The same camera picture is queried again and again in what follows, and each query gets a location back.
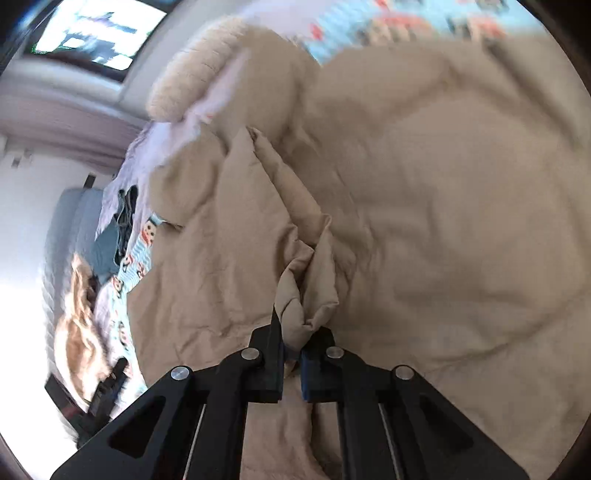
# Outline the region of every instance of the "white wall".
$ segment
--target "white wall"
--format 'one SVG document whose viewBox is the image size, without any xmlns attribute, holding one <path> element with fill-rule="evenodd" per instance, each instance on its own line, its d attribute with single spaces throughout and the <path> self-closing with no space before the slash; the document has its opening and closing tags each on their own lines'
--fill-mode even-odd
<svg viewBox="0 0 591 480">
<path fill-rule="evenodd" d="M 0 432 L 35 479 L 49 479 L 75 445 L 44 390 L 45 326 L 39 267 L 53 210 L 63 190 L 93 173 L 83 164 L 33 155 L 11 168 L 0 148 Z M 111 178 L 96 174 L 96 188 Z"/>
</svg>

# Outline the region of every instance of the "window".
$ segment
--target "window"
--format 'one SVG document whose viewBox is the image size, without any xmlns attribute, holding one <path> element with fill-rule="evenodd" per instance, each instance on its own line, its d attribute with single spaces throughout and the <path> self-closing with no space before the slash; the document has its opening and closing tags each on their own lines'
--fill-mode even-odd
<svg viewBox="0 0 591 480">
<path fill-rule="evenodd" d="M 63 0 L 27 51 L 123 81 L 141 47 L 178 0 Z"/>
</svg>

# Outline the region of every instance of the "cartoon print fabric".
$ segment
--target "cartoon print fabric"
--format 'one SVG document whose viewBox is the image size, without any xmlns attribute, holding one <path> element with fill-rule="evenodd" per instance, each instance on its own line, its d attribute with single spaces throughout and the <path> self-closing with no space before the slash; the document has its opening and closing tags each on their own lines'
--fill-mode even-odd
<svg viewBox="0 0 591 480">
<path fill-rule="evenodd" d="M 295 40 L 324 63 L 351 46 L 436 37 L 482 41 L 542 31 L 517 0 L 345 0 Z"/>
<path fill-rule="evenodd" d="M 125 374 L 129 380 L 125 383 L 117 401 L 117 409 L 113 416 L 135 401 L 146 391 L 146 384 L 142 376 L 134 344 L 129 328 L 127 315 L 127 294 L 145 277 L 152 267 L 151 251 L 158 225 L 162 223 L 156 215 L 152 215 L 142 226 L 138 240 L 128 251 L 121 262 L 119 273 L 112 277 L 111 284 L 111 323 L 109 325 L 109 363 L 114 365 L 117 359 L 124 356 L 129 365 Z"/>
</svg>

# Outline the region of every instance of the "triangular cutout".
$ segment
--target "triangular cutout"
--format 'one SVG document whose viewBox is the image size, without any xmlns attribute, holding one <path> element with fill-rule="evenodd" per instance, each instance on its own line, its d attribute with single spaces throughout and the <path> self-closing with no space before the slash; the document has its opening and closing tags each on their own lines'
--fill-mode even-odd
<svg viewBox="0 0 591 480">
<path fill-rule="evenodd" d="M 450 457 L 472 448 L 472 438 L 428 397 L 421 395 L 419 405 L 444 455 Z"/>
<path fill-rule="evenodd" d="M 130 457 L 140 458 L 148 446 L 165 403 L 166 398 L 155 397 L 111 436 L 109 446 Z"/>
</svg>

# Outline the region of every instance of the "bed sheet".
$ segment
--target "bed sheet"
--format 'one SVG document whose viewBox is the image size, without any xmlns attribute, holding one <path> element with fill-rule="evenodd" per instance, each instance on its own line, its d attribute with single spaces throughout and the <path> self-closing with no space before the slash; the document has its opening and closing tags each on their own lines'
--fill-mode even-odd
<svg viewBox="0 0 591 480">
<path fill-rule="evenodd" d="M 472 40 L 503 37 L 518 32 L 540 32 L 544 27 L 517 0 L 258 0 L 239 15 L 249 23 L 270 28 L 298 42 L 323 63 L 346 47 L 368 42 L 368 31 L 385 25 L 390 40 L 410 40 L 424 36 L 461 36 Z M 151 268 L 151 238 L 160 219 L 148 202 L 152 171 L 199 135 L 199 125 L 207 123 L 229 100 L 245 60 L 233 59 L 196 102 L 182 122 L 148 124 L 130 145 L 116 179 L 105 189 L 97 235 L 111 221 L 117 209 L 117 192 L 132 185 L 139 188 L 134 231 L 128 255 L 109 285 L 107 336 L 110 361 L 120 356 L 129 361 L 131 379 L 119 398 L 115 415 L 146 390 L 139 370 L 127 315 L 127 294 Z"/>
</svg>

